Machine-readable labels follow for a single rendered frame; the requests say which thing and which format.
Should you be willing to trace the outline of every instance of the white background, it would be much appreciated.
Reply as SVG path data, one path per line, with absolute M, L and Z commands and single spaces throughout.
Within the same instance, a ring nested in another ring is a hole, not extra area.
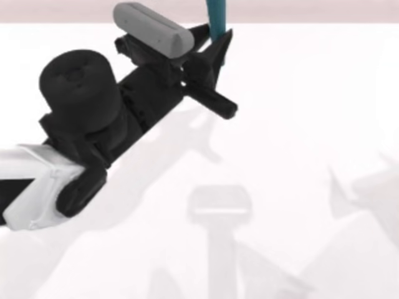
M 93 49 L 118 80 L 129 73 L 113 48 L 122 34 L 1 25 L 0 146 L 44 140 L 38 78 L 55 56 Z M 399 176 L 372 180 L 364 198 L 351 188 L 395 168 L 380 153 L 399 159 L 398 53 L 397 25 L 234 25 L 218 90 L 237 117 L 186 99 L 81 215 L 39 232 L 1 228 L 0 298 L 398 298 Z M 247 212 L 227 244 L 208 240 L 214 218 L 191 216 L 210 196 Z

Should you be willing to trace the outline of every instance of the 3d rendered figure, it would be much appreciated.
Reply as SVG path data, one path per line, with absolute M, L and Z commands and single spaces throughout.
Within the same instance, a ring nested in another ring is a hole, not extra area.
M 51 109 L 40 120 L 48 139 L 0 150 L 0 224 L 34 230 L 77 215 L 106 183 L 113 162 L 185 96 L 232 118 L 237 105 L 215 88 L 233 33 L 214 12 L 209 18 L 218 33 L 198 52 L 210 37 L 208 24 L 185 29 L 140 3 L 117 4 L 114 20 L 126 34 L 115 45 L 137 66 L 121 82 L 92 50 L 52 60 L 40 76 Z

